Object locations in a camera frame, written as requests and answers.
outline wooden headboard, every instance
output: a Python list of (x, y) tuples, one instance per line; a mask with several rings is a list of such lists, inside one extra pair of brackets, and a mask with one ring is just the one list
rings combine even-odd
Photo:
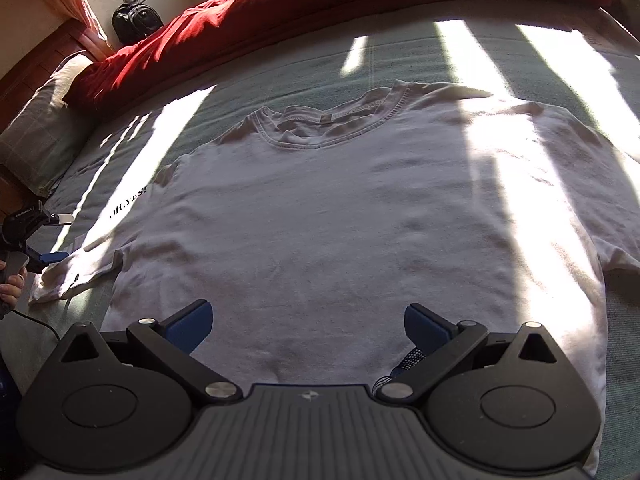
[(78, 20), (68, 20), (47, 36), (0, 79), (0, 132), (42, 86), (60, 62), (79, 50), (102, 61), (113, 54), (98, 36)]
[[(0, 79), (0, 133), (66, 56), (86, 50), (94, 61), (113, 54), (97, 34), (78, 20), (68, 20), (42, 40)], [(38, 198), (0, 165), (0, 222)]]

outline sunlight patch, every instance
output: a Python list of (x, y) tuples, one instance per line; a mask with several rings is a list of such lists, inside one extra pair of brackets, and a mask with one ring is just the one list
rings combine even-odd
[(598, 129), (620, 150), (640, 161), (640, 123), (620, 94), (610, 63), (578, 30), (517, 27), (580, 99)]
[[(120, 146), (120, 144), (122, 143), (122, 141), (124, 140), (124, 138), (127, 136), (127, 133), (129, 133), (130, 129), (132, 129), (133, 125), (136, 123), (136, 121), (140, 118), (140, 116), (136, 116), (130, 123), (129, 126), (127, 126), (124, 131), (122, 132), (120, 138), (117, 140), (117, 142), (113, 145), (113, 147), (109, 150), (109, 153), (107, 154), (107, 156), (104, 158), (104, 161), (102, 162), (102, 165), (100, 166), (100, 168), (98, 168), (98, 170), (94, 173), (94, 177), (91, 179), (91, 182), (89, 183), (89, 186), (86, 188), (86, 190), (84, 191), (84, 193), (82, 194), (82, 197), (80, 199), (80, 202), (78, 202), (78, 205), (76, 206), (76, 209), (73, 212), (73, 216), (74, 218), (76, 218), (78, 216), (78, 214), (82, 211), (82, 206), (84, 206), (84, 202), (86, 202), (87, 197), (89, 196), (89, 193), (92, 192), (92, 189), (95, 186), (95, 183), (98, 181), (98, 179), (100, 178), (100, 174), (104, 171), (104, 169), (107, 167), (108, 163), (111, 160), (111, 157), (113, 157), (113, 154), (116, 152), (116, 150), (118, 149), (118, 146)], [(62, 244), (65, 242), (66, 236), (69, 233), (69, 229), (71, 229), (71, 226), (69, 225), (65, 225), (62, 230), (60, 231), (60, 233), (58, 234), (58, 239), (56, 240), (56, 243), (53, 244), (53, 247), (51, 248), (52, 253), (55, 253), (56, 251), (60, 250), (60, 247), (62, 247)]]
[(140, 119), (140, 122), (133, 129), (133, 132), (131, 133), (129, 139), (127, 139), (127, 142), (131, 142), (133, 139), (136, 138), (136, 135), (140, 132), (140, 130), (142, 129), (142, 126), (145, 125), (146, 120), (149, 118), (149, 115), (151, 114), (147, 114)]
[(364, 61), (364, 52), (367, 47), (367, 36), (361, 36), (359, 38), (353, 38), (351, 48), (347, 54), (347, 59), (344, 60), (344, 64), (340, 69), (340, 77), (348, 76), (355, 72)]
[(109, 139), (111, 139), (111, 136), (112, 136), (112, 135), (113, 135), (113, 134), (109, 134), (109, 135), (107, 135), (107, 136), (102, 140), (102, 142), (100, 143), (100, 147), (103, 147), (107, 142), (109, 142)]
[(513, 94), (507, 80), (463, 20), (434, 22), (434, 25), (456, 83), (488, 90), (497, 96)]
[[(593, 265), (584, 250), (580, 221), (566, 205), (561, 178), (543, 142), (536, 141), (534, 125), (525, 114), (491, 115), (476, 117), (464, 134), (474, 208), (497, 214), (501, 218), (496, 221), (508, 231), (520, 322), (540, 322), (558, 341), (590, 337), (592, 306), (582, 287), (598, 279), (575, 272)], [(527, 160), (513, 153), (525, 153)], [(523, 167), (539, 168), (549, 184)], [(501, 210), (492, 202), (496, 192)]]
[[(195, 91), (169, 103), (162, 109), (152, 125), (153, 133), (149, 140), (122, 176), (94, 225), (89, 229), (84, 246), (90, 245), (106, 232), (111, 231), (127, 217), (133, 197), (139, 196), (140, 190), (153, 179), (166, 153), (215, 87), (213, 85), (210, 88)], [(122, 204), (127, 204), (128, 207), (123, 208)], [(113, 211), (118, 207), (120, 210), (114, 215)]]

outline blue gripper pad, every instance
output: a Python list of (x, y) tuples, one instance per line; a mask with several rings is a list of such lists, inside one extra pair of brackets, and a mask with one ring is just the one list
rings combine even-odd
[(56, 264), (61, 262), (66, 257), (69, 256), (69, 253), (65, 251), (60, 251), (59, 253), (47, 253), (40, 255), (40, 261), (45, 265)]
[(458, 327), (420, 303), (412, 303), (404, 311), (404, 333), (427, 356), (457, 336)]
[(209, 301), (198, 300), (162, 322), (163, 336), (169, 343), (190, 354), (204, 341), (213, 328), (213, 307)]

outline human hand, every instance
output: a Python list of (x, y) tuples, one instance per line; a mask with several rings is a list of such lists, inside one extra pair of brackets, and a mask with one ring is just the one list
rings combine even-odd
[[(0, 261), (0, 270), (4, 270), (6, 263)], [(20, 274), (9, 276), (7, 283), (0, 284), (0, 300), (8, 304), (12, 310), (18, 304), (18, 298), (22, 295), (24, 283), (27, 280), (27, 269), (24, 267)]]

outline gray pillowcase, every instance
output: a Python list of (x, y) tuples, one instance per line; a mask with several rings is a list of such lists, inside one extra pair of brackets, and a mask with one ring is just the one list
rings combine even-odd
[(91, 63), (82, 54), (67, 57), (0, 134), (0, 164), (37, 196), (52, 193), (96, 126), (62, 101)]

